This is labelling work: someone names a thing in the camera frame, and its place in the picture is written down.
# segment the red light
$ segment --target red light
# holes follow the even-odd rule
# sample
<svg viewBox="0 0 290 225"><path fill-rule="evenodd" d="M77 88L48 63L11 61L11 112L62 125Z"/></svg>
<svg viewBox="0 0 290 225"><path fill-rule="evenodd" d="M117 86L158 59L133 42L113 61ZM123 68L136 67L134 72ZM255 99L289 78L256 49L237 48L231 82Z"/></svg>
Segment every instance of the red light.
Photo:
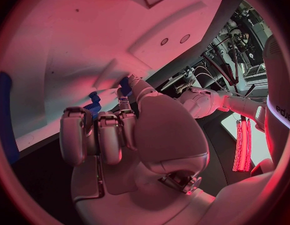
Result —
<svg viewBox="0 0 290 225"><path fill-rule="evenodd" d="M232 170L234 172L248 172L251 163L251 123L248 119L236 122L236 148Z"/></svg>

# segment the curved white surface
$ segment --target curved white surface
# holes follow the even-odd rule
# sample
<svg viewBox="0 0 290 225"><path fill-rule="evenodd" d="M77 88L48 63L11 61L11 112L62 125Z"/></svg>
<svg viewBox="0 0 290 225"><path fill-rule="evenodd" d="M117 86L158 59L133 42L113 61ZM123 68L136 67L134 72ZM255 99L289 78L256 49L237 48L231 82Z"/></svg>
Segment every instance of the curved white surface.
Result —
<svg viewBox="0 0 290 225"><path fill-rule="evenodd" d="M144 0L40 0L19 24L25 2L7 21L16 30L0 62L12 79L20 150L58 133L63 110L89 104L93 91L102 110L112 109L119 80L146 79L200 42L221 0L162 0L151 8Z"/></svg>

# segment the circular hole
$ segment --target circular hole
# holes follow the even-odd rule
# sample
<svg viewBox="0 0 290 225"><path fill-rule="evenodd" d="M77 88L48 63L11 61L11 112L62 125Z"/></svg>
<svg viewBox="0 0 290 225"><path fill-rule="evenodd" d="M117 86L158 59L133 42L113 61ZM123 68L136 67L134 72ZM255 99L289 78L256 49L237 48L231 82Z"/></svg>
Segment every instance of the circular hole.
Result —
<svg viewBox="0 0 290 225"><path fill-rule="evenodd" d="M187 34L186 36L182 37L182 39L180 40L180 43L183 44L185 41L187 41L190 37L190 34Z"/></svg>
<svg viewBox="0 0 290 225"><path fill-rule="evenodd" d="M160 42L160 45L163 46L168 42L168 38L165 38L163 41Z"/></svg>

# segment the blue object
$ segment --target blue object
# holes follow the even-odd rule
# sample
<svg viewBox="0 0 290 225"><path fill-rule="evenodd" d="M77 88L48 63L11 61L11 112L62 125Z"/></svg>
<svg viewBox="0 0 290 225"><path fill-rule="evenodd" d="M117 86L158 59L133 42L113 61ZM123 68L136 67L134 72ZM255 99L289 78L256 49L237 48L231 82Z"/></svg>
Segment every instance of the blue object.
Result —
<svg viewBox="0 0 290 225"><path fill-rule="evenodd" d="M129 78L126 76L122 78L122 80L119 82L121 85L121 93L123 94L124 97L128 97L132 95L132 88L129 85Z"/></svg>
<svg viewBox="0 0 290 225"><path fill-rule="evenodd" d="M93 103L88 104L86 106L84 106L84 109L88 109L90 110L90 112L92 113L92 117L93 120L96 119L98 117L98 112L101 110L101 105L100 105L100 97L97 95L97 92L94 91L89 95L90 99L92 100Z"/></svg>
<svg viewBox="0 0 290 225"><path fill-rule="evenodd" d="M10 92L12 79L5 72L0 72L0 140L10 164L19 159L10 112Z"/></svg>

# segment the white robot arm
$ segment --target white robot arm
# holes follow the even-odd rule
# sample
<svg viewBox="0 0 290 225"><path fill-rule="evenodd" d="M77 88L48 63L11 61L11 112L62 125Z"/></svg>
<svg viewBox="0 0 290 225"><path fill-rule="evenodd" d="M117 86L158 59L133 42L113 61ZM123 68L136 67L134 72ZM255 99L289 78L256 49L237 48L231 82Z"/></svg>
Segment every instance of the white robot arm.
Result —
<svg viewBox="0 0 290 225"><path fill-rule="evenodd" d="M212 114L216 109L233 111L255 121L256 128L265 132L266 103L249 98L233 96L228 91L214 91L191 87L177 99L193 118L199 119Z"/></svg>

